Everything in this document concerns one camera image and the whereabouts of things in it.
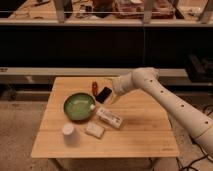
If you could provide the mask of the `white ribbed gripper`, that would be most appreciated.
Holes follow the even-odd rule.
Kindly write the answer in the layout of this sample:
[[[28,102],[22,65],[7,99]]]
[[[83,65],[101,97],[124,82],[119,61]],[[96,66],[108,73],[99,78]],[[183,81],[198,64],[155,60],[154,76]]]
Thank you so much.
[[[111,104],[116,103],[122,95],[135,89],[131,74],[121,75],[114,79],[113,78],[105,78],[105,79],[112,82],[113,90],[114,93],[116,94],[113,95]]]

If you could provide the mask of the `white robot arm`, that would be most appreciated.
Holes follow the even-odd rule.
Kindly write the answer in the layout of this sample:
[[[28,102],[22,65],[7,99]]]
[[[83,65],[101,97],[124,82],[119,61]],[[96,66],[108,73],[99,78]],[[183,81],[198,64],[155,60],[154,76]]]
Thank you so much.
[[[148,93],[213,158],[213,119],[166,89],[158,78],[158,69],[145,67],[112,77],[110,82],[116,98],[136,89]]]

